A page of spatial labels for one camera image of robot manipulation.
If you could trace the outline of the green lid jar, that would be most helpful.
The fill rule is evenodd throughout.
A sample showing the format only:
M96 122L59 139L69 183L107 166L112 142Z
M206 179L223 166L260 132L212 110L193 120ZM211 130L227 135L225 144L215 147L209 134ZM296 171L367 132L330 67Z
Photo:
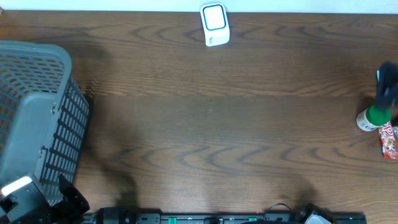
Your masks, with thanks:
M391 120L390 109L380 109L376 106L371 106L360 112L356 117L356 124L363 131L373 131Z

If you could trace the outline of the red snack bar wrapper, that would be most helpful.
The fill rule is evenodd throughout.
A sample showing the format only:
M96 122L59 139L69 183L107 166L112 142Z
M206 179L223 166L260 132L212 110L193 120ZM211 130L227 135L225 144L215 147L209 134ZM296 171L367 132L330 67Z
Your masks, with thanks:
M379 127L378 132L384 158L397 160L397 140L391 122Z

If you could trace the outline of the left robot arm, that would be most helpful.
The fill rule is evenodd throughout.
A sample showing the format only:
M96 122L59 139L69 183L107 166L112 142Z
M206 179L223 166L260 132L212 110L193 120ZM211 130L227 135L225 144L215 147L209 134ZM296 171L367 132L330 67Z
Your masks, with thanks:
M101 208L88 215L90 205L63 175L58 177L61 201L49 204L33 175L25 175L1 187L1 223L117 223L135 224L136 216L122 207Z

